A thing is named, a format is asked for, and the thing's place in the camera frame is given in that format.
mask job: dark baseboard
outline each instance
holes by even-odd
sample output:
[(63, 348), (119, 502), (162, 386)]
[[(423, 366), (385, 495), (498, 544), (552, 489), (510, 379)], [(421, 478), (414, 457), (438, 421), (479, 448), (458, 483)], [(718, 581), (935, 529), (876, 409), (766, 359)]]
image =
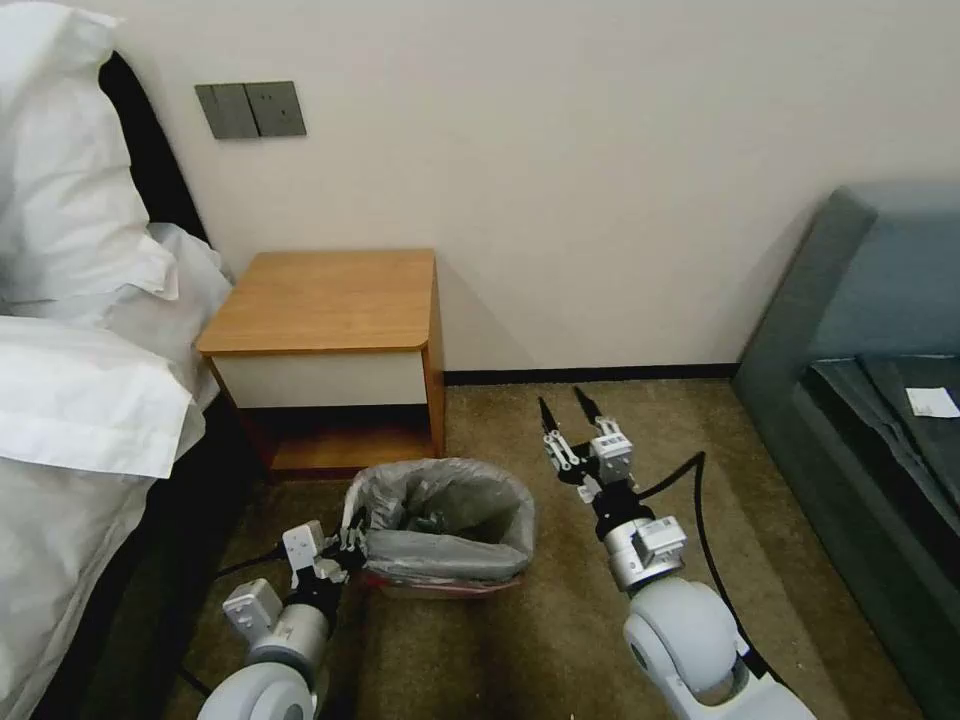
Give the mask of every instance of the dark baseboard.
[(446, 385), (514, 385), (517, 383), (575, 383), (596, 380), (681, 380), (732, 378), (740, 363), (699, 365), (630, 365), (612, 368), (552, 368), (549, 370), (448, 370)]

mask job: trash can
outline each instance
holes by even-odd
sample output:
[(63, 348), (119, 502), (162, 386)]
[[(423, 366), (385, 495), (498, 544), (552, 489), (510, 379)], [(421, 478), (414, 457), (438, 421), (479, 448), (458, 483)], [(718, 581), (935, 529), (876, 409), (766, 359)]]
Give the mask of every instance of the trash can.
[(515, 585), (533, 558), (534, 504), (506, 470), (464, 458), (361, 471), (368, 583), (393, 595), (475, 597)]

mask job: gray sofa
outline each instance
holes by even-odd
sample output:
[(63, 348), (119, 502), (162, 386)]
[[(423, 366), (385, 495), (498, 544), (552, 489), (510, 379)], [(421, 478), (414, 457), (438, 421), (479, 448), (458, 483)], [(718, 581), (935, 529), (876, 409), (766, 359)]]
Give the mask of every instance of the gray sofa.
[[(928, 471), (935, 486), (943, 463), (923, 457), (915, 423), (891, 419), (897, 391), (868, 372), (896, 376), (898, 363), (919, 367), (914, 356), (925, 355), (960, 355), (960, 183), (845, 187), (817, 214), (734, 388), (924, 712), (957, 718), (960, 513), (949, 493), (938, 505), (915, 487)], [(823, 359), (847, 360), (811, 369)], [(940, 360), (955, 371), (955, 358)], [(909, 382), (925, 386), (922, 375)], [(930, 427), (955, 449), (960, 420), (938, 422), (954, 423)], [(906, 456), (915, 467), (898, 462)]]

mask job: paper note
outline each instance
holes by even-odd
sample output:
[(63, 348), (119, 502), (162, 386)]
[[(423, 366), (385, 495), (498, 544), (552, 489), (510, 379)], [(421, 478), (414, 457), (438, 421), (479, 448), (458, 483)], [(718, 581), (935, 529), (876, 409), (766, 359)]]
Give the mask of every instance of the paper note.
[(917, 417), (960, 417), (960, 410), (946, 388), (907, 388), (907, 398)]

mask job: white drawer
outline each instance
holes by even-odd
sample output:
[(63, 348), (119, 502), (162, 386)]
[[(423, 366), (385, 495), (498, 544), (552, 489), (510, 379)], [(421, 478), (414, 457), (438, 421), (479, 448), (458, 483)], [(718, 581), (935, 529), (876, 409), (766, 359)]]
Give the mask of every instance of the white drawer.
[(219, 356), (238, 407), (426, 403), (419, 352)]

